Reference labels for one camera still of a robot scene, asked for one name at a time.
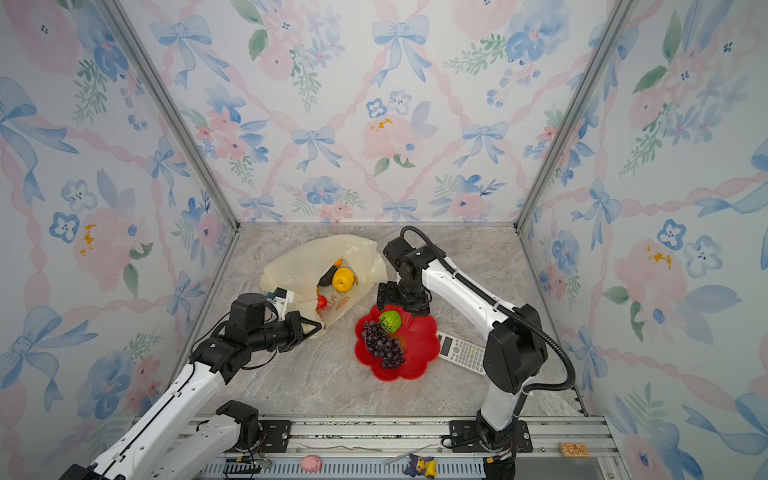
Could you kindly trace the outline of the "yellow lemon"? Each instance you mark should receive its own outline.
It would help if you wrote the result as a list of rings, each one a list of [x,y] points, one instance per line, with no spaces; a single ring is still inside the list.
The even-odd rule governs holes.
[[[346,267],[338,268],[333,275],[331,285],[340,293],[350,291],[356,284],[356,276],[352,270]]]

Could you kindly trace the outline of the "red apple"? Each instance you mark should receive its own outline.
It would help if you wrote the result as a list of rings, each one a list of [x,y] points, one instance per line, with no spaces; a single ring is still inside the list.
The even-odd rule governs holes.
[[[316,309],[318,311],[326,309],[328,306],[328,300],[323,295],[317,296],[317,307]]]

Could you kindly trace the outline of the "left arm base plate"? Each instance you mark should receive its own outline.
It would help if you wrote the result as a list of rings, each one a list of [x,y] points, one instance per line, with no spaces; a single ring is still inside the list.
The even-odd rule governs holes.
[[[291,428],[289,420],[246,420],[236,448],[250,453],[286,453]]]

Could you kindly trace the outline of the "red flower-shaped bowl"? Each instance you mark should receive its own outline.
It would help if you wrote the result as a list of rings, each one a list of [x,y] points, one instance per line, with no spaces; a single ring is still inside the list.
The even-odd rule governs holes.
[[[356,359],[381,381],[422,377],[440,352],[438,324],[402,307],[374,306],[355,326]]]

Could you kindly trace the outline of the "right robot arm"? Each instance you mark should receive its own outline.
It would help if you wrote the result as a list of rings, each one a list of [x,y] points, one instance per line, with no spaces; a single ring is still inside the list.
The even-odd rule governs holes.
[[[524,387],[548,358],[538,312],[492,295],[439,248],[414,248],[397,237],[384,247],[383,255],[397,279],[379,286],[378,308],[398,307],[416,317],[427,316],[432,296],[437,295],[482,334],[486,341],[482,368],[490,384],[476,416],[477,435],[489,450],[508,448],[517,434]]]

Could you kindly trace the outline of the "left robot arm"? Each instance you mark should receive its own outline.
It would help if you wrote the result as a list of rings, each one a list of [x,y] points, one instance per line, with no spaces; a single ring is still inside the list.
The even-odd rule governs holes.
[[[268,439],[257,408],[230,400],[185,440],[178,437],[240,372],[255,370],[253,354],[287,353],[323,328],[291,310],[290,291],[245,293],[196,341],[189,361],[157,402],[89,465],[71,465],[65,479],[190,479],[220,454],[235,449],[248,460]]]

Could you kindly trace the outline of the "yellow plastic bag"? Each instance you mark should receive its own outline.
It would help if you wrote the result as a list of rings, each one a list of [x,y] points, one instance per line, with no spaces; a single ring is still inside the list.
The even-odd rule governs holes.
[[[320,277],[332,266],[346,267],[356,276],[355,286],[346,293],[333,286],[318,286]],[[264,268],[260,286],[271,292],[284,288],[295,294],[290,307],[302,316],[328,327],[387,280],[387,270],[377,243],[355,235],[334,235],[309,241],[271,261]],[[317,296],[328,300],[318,311]]]

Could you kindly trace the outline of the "purple grape bunch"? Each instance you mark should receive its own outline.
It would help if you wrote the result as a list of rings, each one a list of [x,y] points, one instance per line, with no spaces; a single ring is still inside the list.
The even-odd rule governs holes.
[[[378,322],[365,322],[362,338],[366,350],[379,360],[382,368],[396,369],[405,363],[404,350],[399,340],[384,332]]]

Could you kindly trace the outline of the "dark avocado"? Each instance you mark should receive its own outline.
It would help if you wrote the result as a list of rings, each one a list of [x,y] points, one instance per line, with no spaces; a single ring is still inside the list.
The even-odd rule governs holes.
[[[332,265],[319,279],[318,286],[321,288],[330,287],[333,284],[333,279],[338,271],[339,267]]]

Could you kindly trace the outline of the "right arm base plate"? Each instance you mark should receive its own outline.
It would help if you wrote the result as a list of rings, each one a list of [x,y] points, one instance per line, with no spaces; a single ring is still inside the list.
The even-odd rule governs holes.
[[[449,433],[442,437],[441,445],[455,453],[503,453],[511,447],[516,453],[532,453],[533,444],[525,421],[514,420],[501,431],[494,430],[484,421],[452,420]]]

